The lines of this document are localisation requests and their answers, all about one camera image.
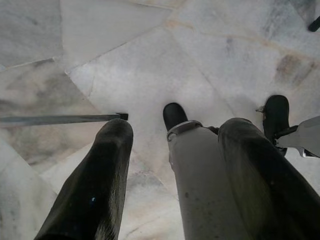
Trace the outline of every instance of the floor tile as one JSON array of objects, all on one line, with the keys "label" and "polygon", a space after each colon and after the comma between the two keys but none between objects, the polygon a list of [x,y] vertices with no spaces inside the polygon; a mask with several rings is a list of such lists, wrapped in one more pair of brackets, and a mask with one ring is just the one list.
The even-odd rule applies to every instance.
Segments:
[{"label": "floor tile", "polygon": [[0,0],[0,65],[63,53],[59,0]]},{"label": "floor tile", "polygon": [[120,240],[184,239],[179,202],[150,172],[128,177]]},{"label": "floor tile", "polygon": [[258,37],[320,60],[319,33],[307,30],[306,22],[288,0],[227,0],[215,5],[242,29]]},{"label": "floor tile", "polygon": [[169,9],[112,0],[62,0],[64,63],[69,69],[112,50],[169,16]]},{"label": "floor tile", "polygon": [[[99,111],[53,60],[0,73],[0,115],[90,115]],[[0,135],[37,171],[65,159],[94,140],[103,123],[3,128]]]},{"label": "floor tile", "polygon": [[295,70],[289,72],[297,71],[300,76],[304,77],[304,80],[287,96],[290,105],[289,122],[292,126],[320,116],[320,63],[310,60],[306,62],[306,68],[303,71],[299,69],[301,62],[297,60],[293,62],[290,67]]},{"label": "floor tile", "polygon": [[101,111],[129,113],[133,149],[154,172],[169,164],[162,117],[166,104],[180,103],[189,119],[207,126],[219,126],[233,116],[210,82],[162,27],[74,69],[70,77]]},{"label": "floor tile", "polygon": [[33,240],[56,199],[56,193],[0,139],[0,236]]}]

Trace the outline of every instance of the leg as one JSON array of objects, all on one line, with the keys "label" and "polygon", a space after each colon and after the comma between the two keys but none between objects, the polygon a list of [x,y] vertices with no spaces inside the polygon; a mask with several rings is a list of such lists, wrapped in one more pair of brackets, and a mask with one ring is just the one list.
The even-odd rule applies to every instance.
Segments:
[{"label": "leg", "polygon": [[109,121],[65,181],[35,239],[118,239],[132,144],[131,126]]},{"label": "leg", "polygon": [[228,120],[218,141],[253,239],[320,239],[320,197],[255,126],[241,118]]},{"label": "leg", "polygon": [[232,196],[218,136],[197,121],[187,121],[179,105],[167,105],[163,115],[185,239],[249,239]]}]

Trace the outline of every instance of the marble floor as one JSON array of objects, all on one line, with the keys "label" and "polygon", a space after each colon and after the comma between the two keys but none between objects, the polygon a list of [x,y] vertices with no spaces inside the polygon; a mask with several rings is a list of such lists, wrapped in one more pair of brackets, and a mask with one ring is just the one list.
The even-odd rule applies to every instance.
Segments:
[{"label": "marble floor", "polygon": [[[119,240],[183,240],[162,109],[261,128],[271,94],[290,125],[320,115],[319,0],[0,0],[0,114],[129,113]],[[0,239],[32,240],[103,123],[0,129]],[[288,160],[320,193],[320,160]]]}]

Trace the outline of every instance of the gray trousers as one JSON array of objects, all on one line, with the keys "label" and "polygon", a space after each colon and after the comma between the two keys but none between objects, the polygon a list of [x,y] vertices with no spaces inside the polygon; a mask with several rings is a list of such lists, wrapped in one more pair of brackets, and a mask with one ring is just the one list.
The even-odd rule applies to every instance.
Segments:
[{"label": "gray trousers", "polygon": [[186,240],[320,239],[320,198],[249,121],[167,133]]}]

